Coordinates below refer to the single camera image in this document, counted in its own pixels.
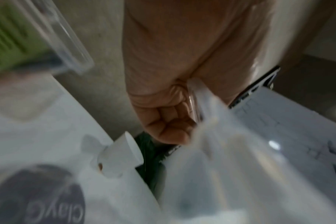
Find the human hand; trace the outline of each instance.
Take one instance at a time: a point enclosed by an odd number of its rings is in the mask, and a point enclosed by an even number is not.
[[[127,0],[126,88],[145,130],[187,144],[186,81],[199,77],[226,104],[246,88],[265,40],[273,0]]]

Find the clear plastic bag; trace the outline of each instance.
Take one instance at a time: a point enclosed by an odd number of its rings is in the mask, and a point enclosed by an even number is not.
[[[336,207],[199,79],[188,81],[198,127],[165,162],[158,198],[173,223],[336,223]]]

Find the gray circular label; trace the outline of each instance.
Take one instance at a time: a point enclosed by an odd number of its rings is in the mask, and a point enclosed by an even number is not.
[[[0,224],[83,224],[84,219],[82,189],[62,168],[28,167],[0,185]]]

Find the concrete floor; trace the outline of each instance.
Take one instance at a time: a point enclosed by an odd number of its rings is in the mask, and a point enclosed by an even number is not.
[[[124,131],[142,129],[125,93],[121,55],[123,0],[54,0],[96,66],[88,74],[64,74],[57,79],[116,139]],[[296,34],[320,0],[277,0],[270,38],[257,79],[283,58]]]

